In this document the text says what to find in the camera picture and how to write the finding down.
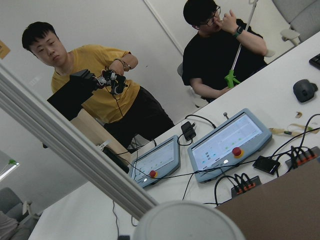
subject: black mouse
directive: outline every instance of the black mouse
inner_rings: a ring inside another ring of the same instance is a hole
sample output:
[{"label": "black mouse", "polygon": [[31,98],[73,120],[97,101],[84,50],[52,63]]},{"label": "black mouse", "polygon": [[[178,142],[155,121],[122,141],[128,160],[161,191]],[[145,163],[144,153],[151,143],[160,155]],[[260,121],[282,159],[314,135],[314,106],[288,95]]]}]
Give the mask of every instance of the black mouse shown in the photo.
[{"label": "black mouse", "polygon": [[293,85],[293,92],[301,103],[312,99],[316,91],[318,91],[317,85],[307,79],[299,80]]}]

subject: smartwatch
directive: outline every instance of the smartwatch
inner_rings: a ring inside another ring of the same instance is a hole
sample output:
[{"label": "smartwatch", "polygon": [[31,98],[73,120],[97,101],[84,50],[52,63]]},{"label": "smartwatch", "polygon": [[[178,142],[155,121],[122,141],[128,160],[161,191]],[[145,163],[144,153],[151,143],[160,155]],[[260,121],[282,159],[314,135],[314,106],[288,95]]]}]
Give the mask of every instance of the smartwatch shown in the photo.
[{"label": "smartwatch", "polygon": [[244,29],[243,29],[242,26],[238,26],[237,29],[236,29],[236,31],[235,31],[235,34],[232,35],[232,36],[234,36],[235,38],[237,38],[240,34],[242,34],[243,30],[244,30]]}]

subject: eyeglasses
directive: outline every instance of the eyeglasses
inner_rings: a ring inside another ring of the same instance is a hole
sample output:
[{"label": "eyeglasses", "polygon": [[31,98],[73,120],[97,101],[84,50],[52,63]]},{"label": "eyeglasses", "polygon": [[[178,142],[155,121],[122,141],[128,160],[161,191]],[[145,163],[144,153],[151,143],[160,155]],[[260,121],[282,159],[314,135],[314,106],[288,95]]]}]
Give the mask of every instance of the eyeglasses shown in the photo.
[{"label": "eyeglasses", "polygon": [[217,6],[215,12],[212,14],[212,17],[210,17],[205,23],[201,23],[200,25],[208,25],[209,27],[211,27],[215,22],[214,17],[219,17],[220,13],[221,8],[220,6]]}]

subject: white table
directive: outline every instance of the white table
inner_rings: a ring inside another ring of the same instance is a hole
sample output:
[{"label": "white table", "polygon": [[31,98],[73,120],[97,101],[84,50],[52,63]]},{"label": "white table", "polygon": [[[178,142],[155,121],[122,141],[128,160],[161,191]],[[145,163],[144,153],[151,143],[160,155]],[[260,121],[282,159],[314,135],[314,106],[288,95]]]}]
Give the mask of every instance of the white table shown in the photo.
[{"label": "white table", "polygon": [[[226,120],[223,116],[224,112],[231,117],[240,110],[248,108],[268,128],[286,129],[293,123],[305,125],[310,116],[319,113],[319,92],[307,103],[300,103],[293,93],[293,85],[301,79],[308,79],[320,87],[320,70],[309,64],[309,59],[320,53],[319,41],[320,32],[195,114],[210,119],[218,126]],[[301,118],[296,118],[297,112],[302,112]],[[160,144],[172,135],[179,136],[182,133],[181,125],[185,121],[158,137],[156,142]],[[188,121],[196,123],[196,137],[193,142],[213,129],[208,122],[197,117],[189,117]],[[320,127],[320,117],[315,117],[311,123],[313,123],[311,126],[315,128]],[[289,139],[289,135],[274,135],[271,142],[261,152],[253,154],[246,161],[254,160],[259,155],[270,156],[275,149]],[[300,141],[301,138],[292,141],[281,151],[289,150],[291,145],[299,146]],[[183,137],[180,138],[180,143],[185,144]],[[319,134],[309,133],[303,145],[310,148],[320,146]],[[153,146],[152,142],[148,143],[138,151],[139,155],[147,152]],[[187,149],[187,146],[180,148],[181,167],[173,176],[193,172]],[[280,159],[280,175],[288,170],[285,160],[287,160],[285,157]],[[252,163],[241,165],[227,172],[228,175],[234,173],[246,173],[251,178],[259,175],[262,183],[276,178],[276,176],[254,169]],[[181,200],[189,177],[163,179],[156,185],[147,187],[146,191],[159,203]],[[193,176],[185,199],[201,203],[214,202],[215,183],[215,180],[198,183]],[[221,203],[231,198],[231,187],[231,183],[226,179],[219,183],[218,202]],[[116,239],[117,229],[112,206],[112,201],[107,196],[91,183],[86,183],[43,212],[30,240]],[[119,206],[116,206],[116,212],[120,220],[120,233],[131,235],[134,231],[131,217]]]}]

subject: person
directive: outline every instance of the person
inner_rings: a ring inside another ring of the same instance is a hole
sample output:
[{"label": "person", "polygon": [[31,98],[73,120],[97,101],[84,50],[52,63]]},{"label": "person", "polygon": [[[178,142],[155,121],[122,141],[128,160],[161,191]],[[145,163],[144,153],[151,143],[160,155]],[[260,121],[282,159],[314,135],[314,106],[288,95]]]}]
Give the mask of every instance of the person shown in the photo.
[{"label": "person", "polygon": [[221,8],[213,0],[188,0],[183,8],[186,22],[198,30],[183,53],[182,80],[208,102],[219,98],[228,88],[225,76],[232,69],[239,45],[242,48],[234,75],[242,82],[266,66],[263,38],[248,30],[232,10],[220,18]]},{"label": "person", "polygon": [[30,230],[27,227],[0,211],[0,240],[27,240],[29,236]]},{"label": "person", "polygon": [[[130,51],[101,45],[84,45],[67,52],[54,27],[47,22],[31,23],[22,34],[22,46],[45,65],[54,67],[53,93],[78,71],[88,69],[97,78],[102,70],[123,76],[138,64]],[[105,129],[120,144],[128,148],[137,134],[151,141],[174,126],[150,92],[130,79],[125,84],[127,87],[119,95],[112,95],[108,86],[93,91],[93,96],[82,104],[92,117],[105,123]]]}]

